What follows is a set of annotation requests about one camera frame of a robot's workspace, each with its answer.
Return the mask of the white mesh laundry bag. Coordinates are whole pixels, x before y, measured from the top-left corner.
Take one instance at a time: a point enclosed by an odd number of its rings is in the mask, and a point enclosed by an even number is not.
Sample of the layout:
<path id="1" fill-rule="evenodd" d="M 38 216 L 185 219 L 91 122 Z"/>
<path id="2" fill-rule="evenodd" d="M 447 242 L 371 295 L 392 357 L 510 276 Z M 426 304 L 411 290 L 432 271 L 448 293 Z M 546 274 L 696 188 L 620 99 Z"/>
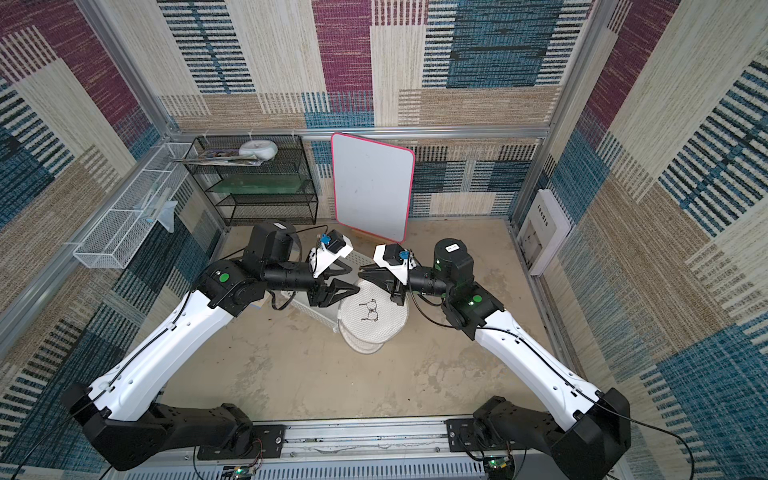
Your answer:
<path id="1" fill-rule="evenodd" d="M 359 291 L 338 308 L 338 330 L 347 345 L 360 354 L 379 351 L 406 325 L 409 307 L 399 306 L 371 282 L 358 280 Z"/>

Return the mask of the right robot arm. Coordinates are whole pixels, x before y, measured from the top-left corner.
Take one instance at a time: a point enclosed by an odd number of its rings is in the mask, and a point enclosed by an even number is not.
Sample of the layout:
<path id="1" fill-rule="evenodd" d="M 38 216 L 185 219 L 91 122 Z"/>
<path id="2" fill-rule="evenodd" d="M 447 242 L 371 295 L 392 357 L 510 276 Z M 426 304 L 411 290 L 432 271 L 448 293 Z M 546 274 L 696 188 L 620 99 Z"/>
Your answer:
<path id="1" fill-rule="evenodd" d="M 422 266 L 399 244 L 379 245 L 359 277 L 400 303 L 437 297 L 448 325 L 492 353 L 537 396 L 536 411 L 494 396 L 473 414 L 469 437 L 483 449 L 521 447 L 549 455 L 569 479 L 602 479 L 631 446 L 628 400 L 601 392 L 538 344 L 474 276 L 474 260 L 454 238 L 439 241 Z"/>

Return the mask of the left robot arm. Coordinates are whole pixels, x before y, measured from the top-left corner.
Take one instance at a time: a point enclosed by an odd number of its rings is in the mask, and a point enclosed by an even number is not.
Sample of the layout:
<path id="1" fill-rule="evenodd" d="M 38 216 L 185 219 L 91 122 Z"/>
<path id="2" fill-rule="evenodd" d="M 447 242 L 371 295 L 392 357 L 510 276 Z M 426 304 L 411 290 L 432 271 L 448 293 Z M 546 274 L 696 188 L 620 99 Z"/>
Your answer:
<path id="1" fill-rule="evenodd" d="M 348 237 L 332 230 L 292 260 L 299 241 L 287 222 L 255 226 L 242 256 L 205 267 L 180 304 L 123 360 L 90 384 L 74 384 L 62 394 L 62 404 L 114 470 L 127 471 L 157 453 L 186 447 L 234 459 L 253 452 L 253 423 L 235 405 L 177 408 L 156 398 L 198 348 L 264 296 L 303 292 L 311 305 L 325 308 L 358 293 L 340 278 L 351 270 L 343 261 L 353 250 Z"/>

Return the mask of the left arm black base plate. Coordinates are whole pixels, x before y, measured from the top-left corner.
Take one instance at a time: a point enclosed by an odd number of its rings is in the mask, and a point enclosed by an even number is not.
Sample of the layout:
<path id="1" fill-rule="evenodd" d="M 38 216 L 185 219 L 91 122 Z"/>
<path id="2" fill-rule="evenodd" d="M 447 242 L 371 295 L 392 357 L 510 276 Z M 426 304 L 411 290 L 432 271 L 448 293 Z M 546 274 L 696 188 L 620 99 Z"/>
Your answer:
<path id="1" fill-rule="evenodd" d="M 286 426 L 283 424 L 253 424 L 235 434 L 224 447 L 202 446 L 197 460 L 276 459 L 282 453 Z"/>

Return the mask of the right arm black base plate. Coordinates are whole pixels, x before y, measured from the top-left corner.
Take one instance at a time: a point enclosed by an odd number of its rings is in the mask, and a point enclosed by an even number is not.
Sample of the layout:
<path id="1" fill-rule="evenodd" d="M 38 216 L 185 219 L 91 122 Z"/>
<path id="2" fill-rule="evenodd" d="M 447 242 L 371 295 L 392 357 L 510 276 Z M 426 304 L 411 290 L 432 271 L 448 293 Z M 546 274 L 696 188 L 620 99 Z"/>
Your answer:
<path id="1" fill-rule="evenodd" d="M 521 443 L 502 441 L 489 427 L 471 417 L 449 418 L 444 421 L 444 424 L 451 452 L 480 453 L 483 451 L 487 453 L 502 450 L 517 452 L 525 449 Z"/>

